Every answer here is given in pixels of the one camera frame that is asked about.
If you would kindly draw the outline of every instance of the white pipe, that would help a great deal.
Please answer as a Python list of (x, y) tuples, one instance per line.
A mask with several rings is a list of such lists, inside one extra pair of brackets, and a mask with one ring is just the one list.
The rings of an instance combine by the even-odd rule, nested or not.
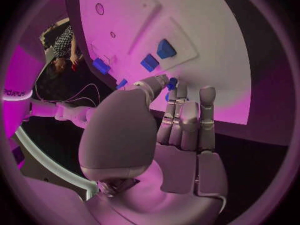
[(19, 127), (15, 134), (21, 141), (21, 143), (24, 145), (24, 147), (28, 150), (28, 152), (46, 169), (48, 169), (50, 172), (60, 177), (61, 179), (67, 181), (68, 183), (87, 190), (87, 200), (91, 198), (91, 194), (95, 194), (99, 191), (97, 183), (95, 181), (90, 181), (81, 176), (76, 175), (75, 173), (65, 169), (64, 167), (60, 166), (58, 163), (53, 161), (50, 157), (48, 157), (28, 137), (28, 135), (22, 129), (22, 127)]

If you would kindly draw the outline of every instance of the white surface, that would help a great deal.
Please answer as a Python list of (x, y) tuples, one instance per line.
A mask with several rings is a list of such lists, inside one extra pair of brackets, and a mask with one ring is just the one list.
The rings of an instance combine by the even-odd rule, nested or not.
[[(96, 12), (97, 3), (104, 15)], [(210, 85), (216, 88), (215, 120), (247, 123), (250, 64), (239, 25), (224, 0), (80, 0), (80, 13), (90, 57), (113, 58), (109, 73), (117, 83), (165, 72), (186, 81), (188, 98), (197, 102), (199, 89)], [(165, 38), (178, 53), (161, 60), (156, 50)], [(148, 53), (161, 63), (153, 72), (140, 64)], [(152, 109), (165, 110), (166, 93)]]
[(89, 181), (81, 176), (78, 176), (53, 161), (35, 145), (35, 143), (27, 136), (26, 132), (21, 127), (19, 127), (15, 134), (28, 152), (50, 172), (67, 181), (68, 183), (85, 189), (90, 193), (95, 194), (98, 192), (98, 186), (96, 182)]

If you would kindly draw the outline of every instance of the blue block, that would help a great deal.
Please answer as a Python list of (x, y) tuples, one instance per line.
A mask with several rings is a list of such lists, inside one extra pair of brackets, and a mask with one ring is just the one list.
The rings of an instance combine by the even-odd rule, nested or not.
[(175, 77), (171, 77), (169, 80), (169, 83), (166, 85), (167, 89), (170, 90), (174, 90), (176, 88), (176, 84), (177, 84), (178, 80)]
[(148, 54), (140, 64), (149, 72), (152, 72), (160, 63), (151, 54)]
[(109, 72), (109, 70), (111, 69), (111, 67), (106, 65), (104, 63), (104, 61), (102, 61), (100, 58), (96, 58), (92, 62), (92, 65), (104, 75), (107, 74)]
[(122, 87), (124, 87), (127, 83), (127, 80), (126, 79), (123, 79), (118, 86), (116, 86), (116, 89), (120, 89)]
[(165, 95), (165, 100), (169, 101), (169, 92)]
[(171, 58), (177, 54), (175, 49), (166, 39), (159, 42), (156, 53), (161, 59)]

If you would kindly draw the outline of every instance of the round hole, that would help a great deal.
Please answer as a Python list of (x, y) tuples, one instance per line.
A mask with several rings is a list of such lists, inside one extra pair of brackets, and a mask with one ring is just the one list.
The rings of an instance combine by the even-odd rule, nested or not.
[(110, 32), (110, 36), (111, 36), (112, 38), (115, 38), (115, 37), (116, 37), (116, 34), (115, 34), (113, 31), (111, 31), (111, 32)]
[(97, 3), (96, 4), (96, 12), (99, 14), (99, 15), (103, 15), (104, 14), (104, 7), (101, 3)]

